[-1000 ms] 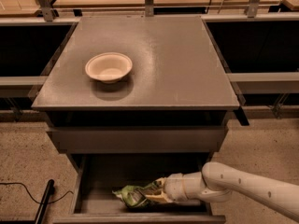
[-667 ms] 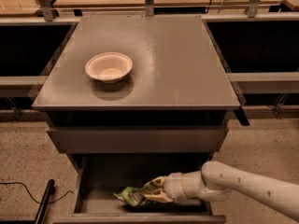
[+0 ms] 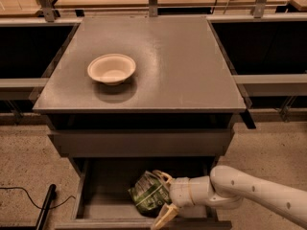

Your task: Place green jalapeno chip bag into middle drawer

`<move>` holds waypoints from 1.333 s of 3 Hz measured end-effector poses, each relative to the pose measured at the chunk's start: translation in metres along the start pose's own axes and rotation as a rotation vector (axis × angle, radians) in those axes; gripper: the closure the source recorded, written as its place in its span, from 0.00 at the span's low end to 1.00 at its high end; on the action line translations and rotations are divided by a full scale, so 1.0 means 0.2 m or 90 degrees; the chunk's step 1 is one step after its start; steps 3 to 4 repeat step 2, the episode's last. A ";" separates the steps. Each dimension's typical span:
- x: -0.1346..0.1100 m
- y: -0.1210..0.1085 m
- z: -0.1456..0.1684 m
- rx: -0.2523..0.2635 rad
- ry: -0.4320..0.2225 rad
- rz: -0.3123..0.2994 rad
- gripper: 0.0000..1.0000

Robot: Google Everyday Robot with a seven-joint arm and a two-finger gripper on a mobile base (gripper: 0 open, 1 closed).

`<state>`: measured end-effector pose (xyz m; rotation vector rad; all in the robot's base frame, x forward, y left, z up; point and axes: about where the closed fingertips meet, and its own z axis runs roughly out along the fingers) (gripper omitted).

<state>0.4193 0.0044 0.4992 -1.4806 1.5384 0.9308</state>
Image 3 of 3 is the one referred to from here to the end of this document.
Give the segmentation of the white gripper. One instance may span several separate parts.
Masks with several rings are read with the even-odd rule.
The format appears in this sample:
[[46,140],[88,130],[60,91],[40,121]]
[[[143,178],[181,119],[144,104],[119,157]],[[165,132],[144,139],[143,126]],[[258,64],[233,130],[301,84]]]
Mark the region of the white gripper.
[[168,173],[153,170],[153,174],[165,186],[170,187],[169,195],[175,204],[164,204],[157,218],[153,221],[151,230],[160,230],[178,214],[178,207],[207,205],[215,192],[208,176],[196,178],[179,177],[173,179]]

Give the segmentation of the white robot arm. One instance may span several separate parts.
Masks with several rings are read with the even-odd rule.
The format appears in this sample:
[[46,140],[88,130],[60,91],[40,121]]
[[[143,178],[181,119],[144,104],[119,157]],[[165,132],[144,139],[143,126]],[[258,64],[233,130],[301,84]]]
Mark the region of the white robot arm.
[[151,230],[159,230],[184,207],[209,206],[216,209],[238,208],[247,198],[281,217],[307,228],[307,192],[254,177],[228,166],[214,167],[210,175],[172,178],[161,175],[169,188],[171,203],[165,203]]

